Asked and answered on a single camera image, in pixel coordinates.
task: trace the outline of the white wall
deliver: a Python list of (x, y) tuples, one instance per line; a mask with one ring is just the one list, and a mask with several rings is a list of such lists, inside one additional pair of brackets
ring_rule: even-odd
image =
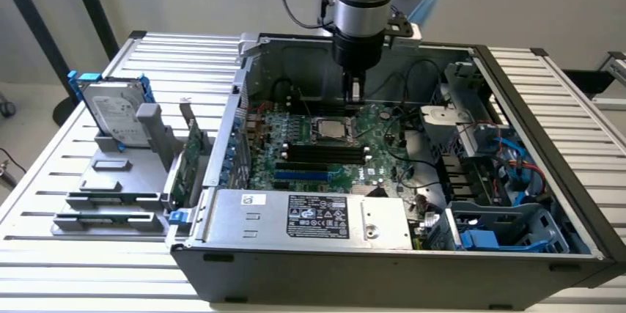
[[(317, 0), (289, 0), (313, 23)], [(162, 32), (297, 32), (281, 0), (102, 0), (118, 41), (133, 29)], [(35, 0), (71, 67), (103, 70), (107, 59), (81, 0)], [(11, 0), (0, 0), (0, 81), (57, 76)], [(544, 47), (561, 66), (593, 68), (626, 51), (624, 0), (441, 0), (425, 37), (456, 43)]]

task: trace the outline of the floor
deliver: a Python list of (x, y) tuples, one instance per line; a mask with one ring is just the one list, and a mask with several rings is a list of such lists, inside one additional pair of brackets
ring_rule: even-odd
[[(62, 85), (9, 84), (0, 82), (0, 92), (17, 105), (18, 113), (10, 118), (0, 117), (0, 147), (29, 169), (59, 130), (53, 121), (53, 111), (67, 97)], [(6, 156), (0, 153), (0, 162)], [(19, 180), (22, 171), (10, 165), (9, 171)], [(0, 204), (10, 191), (0, 187)]]

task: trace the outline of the gray plastic bracket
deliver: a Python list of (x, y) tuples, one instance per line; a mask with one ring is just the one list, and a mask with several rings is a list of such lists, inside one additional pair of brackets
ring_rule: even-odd
[(98, 147), (103, 152), (119, 152), (118, 141), (110, 136), (94, 137)]
[(170, 140), (166, 125), (161, 119), (161, 106), (157, 103), (143, 103), (138, 109), (138, 120), (149, 131), (149, 143), (153, 151), (159, 154), (166, 170), (174, 161), (174, 143)]

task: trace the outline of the warning label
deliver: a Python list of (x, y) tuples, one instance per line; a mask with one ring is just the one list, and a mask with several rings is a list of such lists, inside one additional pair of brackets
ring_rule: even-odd
[(290, 195), (288, 235), (350, 238), (346, 197)]

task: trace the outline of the hard drive label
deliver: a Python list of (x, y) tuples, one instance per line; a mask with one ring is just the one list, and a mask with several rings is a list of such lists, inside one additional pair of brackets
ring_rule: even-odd
[(106, 96), (97, 96), (93, 101), (113, 138), (127, 146), (149, 145), (149, 137), (135, 117), (138, 112), (133, 103), (122, 97)]
[(292, 237), (349, 239), (346, 197), (290, 195), (288, 235)]

